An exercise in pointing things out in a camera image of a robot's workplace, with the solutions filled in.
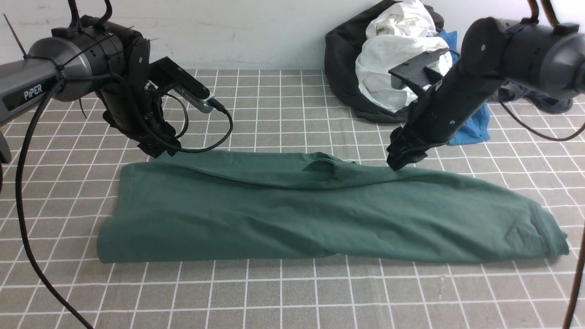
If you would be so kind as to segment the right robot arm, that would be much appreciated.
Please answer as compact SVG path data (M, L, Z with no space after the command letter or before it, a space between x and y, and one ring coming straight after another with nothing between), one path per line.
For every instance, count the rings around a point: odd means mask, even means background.
M558 100L584 93L584 35L577 24L546 27L527 20L512 27L487 17L464 36L459 60L445 75L430 64L445 49L424 52L389 73L417 96L405 125L391 134L387 164L399 170L447 144L506 81Z

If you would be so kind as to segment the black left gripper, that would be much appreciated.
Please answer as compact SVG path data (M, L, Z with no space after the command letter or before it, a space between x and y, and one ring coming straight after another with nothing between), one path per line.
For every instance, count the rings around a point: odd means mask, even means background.
M163 153L173 156L181 143L176 130L163 117L161 96L130 83L112 82L98 91L109 125L138 143L152 158Z

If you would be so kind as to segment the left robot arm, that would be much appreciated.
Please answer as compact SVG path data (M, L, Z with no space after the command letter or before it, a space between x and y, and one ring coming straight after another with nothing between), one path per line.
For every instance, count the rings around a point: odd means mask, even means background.
M1 66L0 122L6 125L50 99L80 100L95 93L104 120L156 158L181 146L165 121L161 94L150 85L150 42L138 31L97 17L56 28L22 60Z

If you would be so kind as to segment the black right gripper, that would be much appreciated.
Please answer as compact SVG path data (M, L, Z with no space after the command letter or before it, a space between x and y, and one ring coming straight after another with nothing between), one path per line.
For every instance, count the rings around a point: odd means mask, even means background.
M426 158L426 152L445 145L504 83L489 72L474 76L459 60L439 83L428 88L403 127L391 134L387 164L399 170Z

